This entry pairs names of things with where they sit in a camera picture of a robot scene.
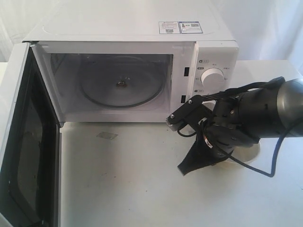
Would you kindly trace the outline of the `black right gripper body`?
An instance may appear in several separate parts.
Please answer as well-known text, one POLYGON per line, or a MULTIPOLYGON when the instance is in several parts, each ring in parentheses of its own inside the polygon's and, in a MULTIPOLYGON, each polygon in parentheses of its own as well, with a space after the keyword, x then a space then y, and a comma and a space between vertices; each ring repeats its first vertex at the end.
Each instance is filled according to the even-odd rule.
POLYGON ((215 161, 226 160, 225 153, 231 155, 235 147, 251 147, 258 144, 259 136, 249 132, 241 116, 245 106, 244 94, 216 100, 210 117, 201 126, 201 137, 211 149, 215 161))

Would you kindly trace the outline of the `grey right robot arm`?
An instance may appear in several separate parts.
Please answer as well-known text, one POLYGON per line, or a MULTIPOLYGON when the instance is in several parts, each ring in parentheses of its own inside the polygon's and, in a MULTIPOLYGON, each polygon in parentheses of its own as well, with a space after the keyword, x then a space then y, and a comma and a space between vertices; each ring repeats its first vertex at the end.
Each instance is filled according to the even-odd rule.
POLYGON ((170 118, 180 123, 177 132, 189 125, 196 138, 178 165, 183 175, 234 159, 237 147, 250 148, 263 138, 276 138, 270 172, 256 169, 273 177, 284 139, 303 135, 303 82, 278 77, 212 95, 196 95, 170 118))

